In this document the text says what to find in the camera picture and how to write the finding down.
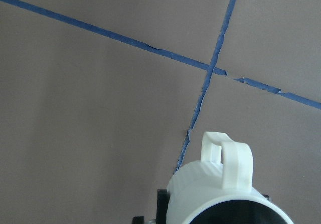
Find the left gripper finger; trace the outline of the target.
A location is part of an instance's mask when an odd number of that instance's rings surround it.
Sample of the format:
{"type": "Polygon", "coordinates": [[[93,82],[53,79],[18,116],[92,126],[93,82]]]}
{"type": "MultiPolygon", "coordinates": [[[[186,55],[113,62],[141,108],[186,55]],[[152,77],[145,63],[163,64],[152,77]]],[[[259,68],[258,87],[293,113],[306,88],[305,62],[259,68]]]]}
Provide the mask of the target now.
{"type": "Polygon", "coordinates": [[[144,224],[144,223],[156,223],[165,224],[167,219],[167,210],[170,196],[166,189],[157,190],[157,207],[156,207],[156,218],[145,221],[144,216],[135,216],[132,219],[132,224],[144,224]]]}

